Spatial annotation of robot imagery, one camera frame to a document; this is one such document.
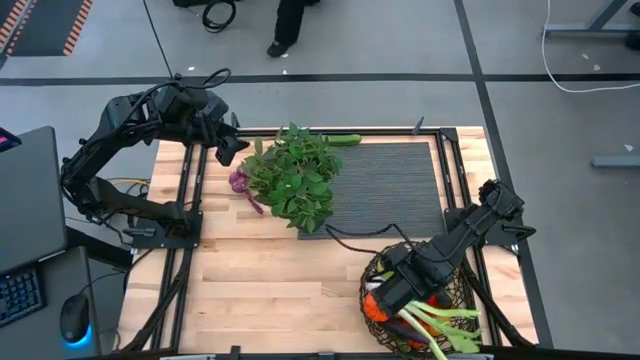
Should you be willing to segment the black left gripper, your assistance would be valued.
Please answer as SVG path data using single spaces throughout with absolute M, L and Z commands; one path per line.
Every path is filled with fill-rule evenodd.
M 249 143 L 236 137 L 236 130 L 224 122 L 229 110 L 221 102 L 208 102 L 197 112 L 198 141 L 207 147 L 217 147 L 215 158 L 224 167 L 229 167 L 235 154 L 246 149 Z

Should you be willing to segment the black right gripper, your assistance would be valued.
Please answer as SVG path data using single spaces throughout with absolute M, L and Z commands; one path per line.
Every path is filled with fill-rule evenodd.
M 410 263 L 389 268 L 376 263 L 373 270 L 373 282 L 378 279 L 372 289 L 373 321 L 388 321 L 411 301 L 429 302 L 441 292 L 439 284 Z

